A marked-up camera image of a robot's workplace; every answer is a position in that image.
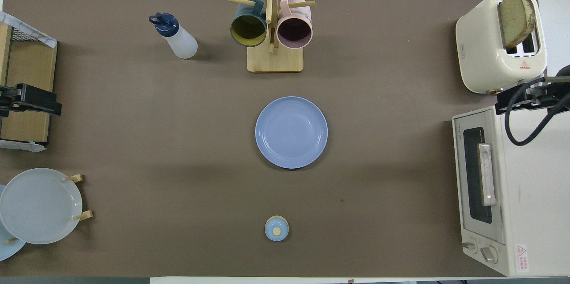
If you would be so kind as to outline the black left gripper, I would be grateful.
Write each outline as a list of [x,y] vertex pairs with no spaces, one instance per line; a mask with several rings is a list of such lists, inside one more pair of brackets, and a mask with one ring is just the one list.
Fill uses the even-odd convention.
[[[14,104],[18,96],[18,89],[20,89],[20,97],[18,99],[24,103],[56,103],[49,107],[40,107],[28,104]],[[0,117],[5,118],[10,115],[10,112],[43,112],[50,115],[61,115],[62,105],[57,103],[57,95],[39,89],[32,85],[17,84],[16,89],[9,86],[0,86]]]

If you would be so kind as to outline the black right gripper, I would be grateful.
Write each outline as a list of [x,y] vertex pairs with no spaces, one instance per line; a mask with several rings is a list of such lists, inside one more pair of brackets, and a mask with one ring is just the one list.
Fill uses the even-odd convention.
[[[542,86],[543,81],[529,81],[517,85],[513,93],[513,97],[517,98],[513,102],[511,111],[538,110],[555,107],[557,104],[561,105],[563,111],[569,111],[569,81],[569,75],[556,75],[545,77],[545,85]],[[497,115],[506,113],[511,99],[511,96],[497,95],[495,113]]]

